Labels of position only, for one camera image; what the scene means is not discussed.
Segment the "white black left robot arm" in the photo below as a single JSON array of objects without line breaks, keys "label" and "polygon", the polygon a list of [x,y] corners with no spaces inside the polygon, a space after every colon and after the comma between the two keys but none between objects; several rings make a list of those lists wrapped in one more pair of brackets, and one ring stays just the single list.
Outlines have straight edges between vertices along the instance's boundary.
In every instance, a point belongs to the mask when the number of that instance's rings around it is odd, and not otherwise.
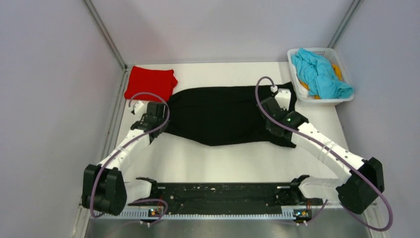
[{"label": "white black left robot arm", "polygon": [[155,180],[128,179],[125,174],[136,156],[164,132],[169,108],[167,103],[138,101],[129,109],[136,121],[121,143],[98,164],[84,169],[81,205],[90,209],[93,217],[100,213],[119,215],[126,205],[140,199],[147,205],[158,201]]}]

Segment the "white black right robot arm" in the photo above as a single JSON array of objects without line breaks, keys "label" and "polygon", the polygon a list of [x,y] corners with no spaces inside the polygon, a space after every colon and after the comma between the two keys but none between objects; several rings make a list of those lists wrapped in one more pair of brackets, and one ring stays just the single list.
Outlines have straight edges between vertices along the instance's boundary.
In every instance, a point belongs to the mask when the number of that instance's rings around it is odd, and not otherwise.
[{"label": "white black right robot arm", "polygon": [[258,107],[271,134],[305,149],[336,175],[333,179],[300,176],[295,181],[297,187],[290,191],[294,203],[327,199],[361,214],[384,192],[383,165],[378,159],[367,160],[349,152],[323,135],[302,114],[281,108],[273,97],[261,101]]}]

